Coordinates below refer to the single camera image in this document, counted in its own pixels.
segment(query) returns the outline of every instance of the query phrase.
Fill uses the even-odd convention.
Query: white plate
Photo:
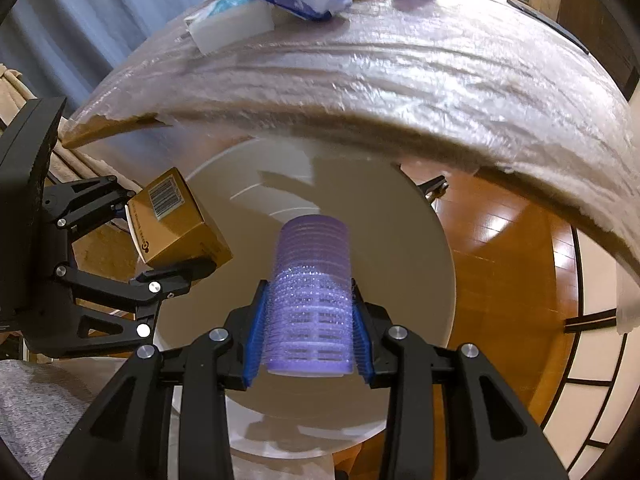
[[[212,158],[188,181],[234,258],[162,304],[156,343],[163,349],[191,343],[250,304],[258,281],[271,277],[281,226],[318,212],[350,228],[353,276],[365,300],[446,345],[455,304],[449,246],[433,209],[396,166],[259,139]],[[388,391],[370,390],[358,374],[293,378],[262,370],[247,392],[227,393],[231,447],[269,458],[323,456],[383,430],[387,403]]]

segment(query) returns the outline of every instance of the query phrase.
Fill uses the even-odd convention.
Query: black gripper frame
[[[354,307],[370,340],[369,385],[390,388],[380,480],[432,479],[434,384],[444,392],[448,480],[568,478],[539,425],[478,348],[447,350],[405,327],[390,330],[386,310],[365,303],[357,287]]]
[[[44,480],[165,480],[178,384],[179,480],[233,480],[225,389],[248,386],[246,344],[266,285],[260,282],[250,306],[231,311],[223,340],[218,330],[184,348],[139,348],[69,434]],[[364,303],[357,288],[354,296],[370,339],[369,385],[391,390],[380,480],[432,480],[434,384],[445,393],[449,480],[567,479],[540,428],[475,347],[450,351],[410,330],[390,331],[384,308]]]
[[[181,384],[180,480],[233,480],[225,389],[245,390],[244,352],[267,282],[226,318],[228,336],[191,345],[144,345],[122,365],[64,441],[44,480],[166,480],[174,386]]]
[[[212,261],[199,258],[144,272],[129,283],[79,270],[72,243],[115,218],[134,195],[115,176],[45,187],[31,301],[15,316],[14,330],[22,331],[30,351],[68,358],[132,351],[149,344],[162,300],[186,294],[193,280],[216,269]],[[150,287],[152,282],[159,288]],[[78,299],[131,312],[135,320],[81,306]],[[148,330],[138,332],[141,324]]]
[[[429,202],[434,202],[437,198],[442,198],[449,189],[449,183],[444,175],[437,176],[420,184],[418,189]]]

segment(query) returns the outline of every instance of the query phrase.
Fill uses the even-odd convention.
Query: metal screw
[[[153,345],[142,345],[136,350],[136,355],[140,359],[149,359],[156,353],[156,348]]]
[[[473,359],[474,357],[478,357],[478,354],[480,353],[480,351],[478,350],[478,347],[476,345],[474,345],[473,343],[464,343],[460,347],[460,351],[465,356],[467,356],[469,359]]]
[[[404,339],[405,337],[407,337],[409,335],[409,333],[407,332],[406,328],[404,326],[400,326],[400,325],[393,325],[388,330],[388,334],[389,334],[389,337],[391,337],[393,339],[397,339],[398,341],[402,341],[402,339]]]
[[[209,339],[217,343],[224,341],[227,337],[229,337],[229,332],[227,332],[224,328],[214,328],[211,332],[209,332]]]
[[[138,335],[140,337],[149,337],[151,335],[151,329],[149,328],[149,325],[146,325],[144,323],[140,323],[136,327],[136,332],[138,332]]]

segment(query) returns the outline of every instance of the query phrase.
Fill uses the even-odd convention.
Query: barcode
[[[149,190],[151,205],[154,208],[156,218],[161,220],[171,211],[184,204],[182,194],[175,183],[173,175],[169,175],[159,184]]]

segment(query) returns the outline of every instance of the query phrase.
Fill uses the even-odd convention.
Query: gray fabric
[[[67,113],[165,23],[202,0],[19,0],[0,27],[0,62]]]
[[[92,400],[84,384],[65,370],[0,361],[0,436],[35,480]]]

